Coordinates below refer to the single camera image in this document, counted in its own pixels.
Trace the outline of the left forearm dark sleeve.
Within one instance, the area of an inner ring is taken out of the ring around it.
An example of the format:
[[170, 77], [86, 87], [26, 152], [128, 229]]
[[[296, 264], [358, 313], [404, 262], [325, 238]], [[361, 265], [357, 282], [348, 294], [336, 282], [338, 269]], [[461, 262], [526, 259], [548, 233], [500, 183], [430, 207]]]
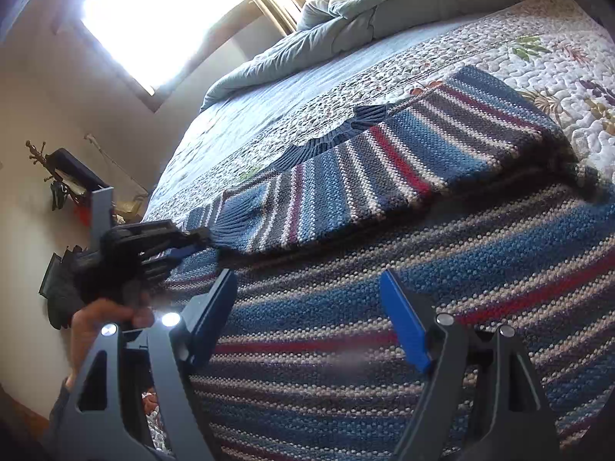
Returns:
[[60, 394], [50, 412], [48, 428], [45, 430], [41, 445], [44, 448], [49, 460], [58, 460], [58, 432], [63, 421], [67, 402], [69, 401], [72, 387], [75, 381], [75, 374], [71, 373], [60, 386]]

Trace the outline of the person's left hand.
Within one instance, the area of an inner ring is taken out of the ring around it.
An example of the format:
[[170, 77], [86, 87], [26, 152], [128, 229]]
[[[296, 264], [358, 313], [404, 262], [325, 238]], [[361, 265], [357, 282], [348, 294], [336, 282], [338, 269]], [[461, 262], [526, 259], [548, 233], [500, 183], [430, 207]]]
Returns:
[[153, 325], [154, 314], [148, 306], [130, 308], [108, 298], [99, 298], [78, 310], [71, 320], [70, 373], [65, 382], [69, 391], [75, 384], [92, 344], [101, 334], [102, 328], [109, 323], [130, 323], [137, 329], [147, 328]]

